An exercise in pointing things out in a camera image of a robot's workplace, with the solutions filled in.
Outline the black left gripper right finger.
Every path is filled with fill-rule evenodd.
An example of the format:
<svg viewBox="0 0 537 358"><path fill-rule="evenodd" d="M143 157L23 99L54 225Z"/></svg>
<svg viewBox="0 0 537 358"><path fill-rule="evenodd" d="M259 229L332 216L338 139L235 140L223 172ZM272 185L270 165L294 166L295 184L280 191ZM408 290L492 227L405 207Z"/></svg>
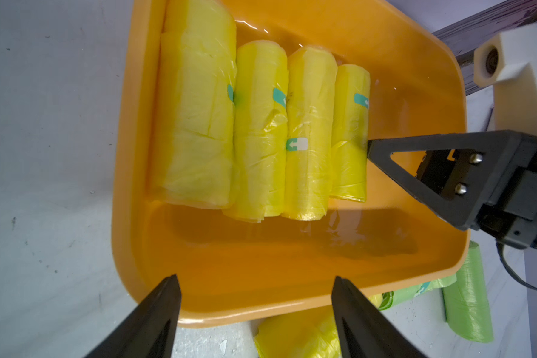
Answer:
<svg viewBox="0 0 537 358"><path fill-rule="evenodd" d="M337 276L331 294L342 357L423 357L353 285Z"/></svg>

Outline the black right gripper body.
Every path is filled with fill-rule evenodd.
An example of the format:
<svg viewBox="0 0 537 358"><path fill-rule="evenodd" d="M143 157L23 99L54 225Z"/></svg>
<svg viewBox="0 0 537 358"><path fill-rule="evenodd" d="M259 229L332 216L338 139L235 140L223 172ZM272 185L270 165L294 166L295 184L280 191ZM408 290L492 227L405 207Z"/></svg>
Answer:
<svg viewBox="0 0 537 358"><path fill-rule="evenodd" d="M537 152L528 167L519 167L498 202L483 205L480 230L515 249L537 249Z"/></svg>

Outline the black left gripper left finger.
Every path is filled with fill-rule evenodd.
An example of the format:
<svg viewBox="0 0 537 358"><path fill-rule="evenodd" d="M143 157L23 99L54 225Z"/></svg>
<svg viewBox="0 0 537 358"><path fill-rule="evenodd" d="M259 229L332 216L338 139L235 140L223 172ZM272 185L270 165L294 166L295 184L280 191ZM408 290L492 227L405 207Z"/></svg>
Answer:
<svg viewBox="0 0 537 358"><path fill-rule="evenodd" d="M163 279L88 357L171 357L182 294L176 275Z"/></svg>

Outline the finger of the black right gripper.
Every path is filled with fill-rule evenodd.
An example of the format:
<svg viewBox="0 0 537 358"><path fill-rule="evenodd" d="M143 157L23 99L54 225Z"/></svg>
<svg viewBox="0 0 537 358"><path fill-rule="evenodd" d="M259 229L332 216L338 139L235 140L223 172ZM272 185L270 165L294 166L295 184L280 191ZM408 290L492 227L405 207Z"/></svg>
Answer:
<svg viewBox="0 0 537 358"><path fill-rule="evenodd" d="M368 159L459 230L474 227L486 204L497 204L518 168L537 151L537 136L516 131L436 134L370 140Z"/></svg>

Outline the orange plastic storage box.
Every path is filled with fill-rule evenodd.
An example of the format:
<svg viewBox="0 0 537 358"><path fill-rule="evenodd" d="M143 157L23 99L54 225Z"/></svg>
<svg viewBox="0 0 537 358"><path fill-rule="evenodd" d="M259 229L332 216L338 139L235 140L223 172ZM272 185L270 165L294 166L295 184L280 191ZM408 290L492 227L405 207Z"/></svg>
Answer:
<svg viewBox="0 0 537 358"><path fill-rule="evenodd" d="M321 46L371 73L372 139L462 133L464 83L442 41L386 1L227 1L237 40L268 39L288 52ZM366 295L455 273L469 235L441 220L376 166L364 203L332 200L317 222L259 224L218 210L152 201L151 118L164 1L136 1L128 37L113 185L112 251L136 301L176 275L178 323L208 328L331 302L335 277Z"/></svg>

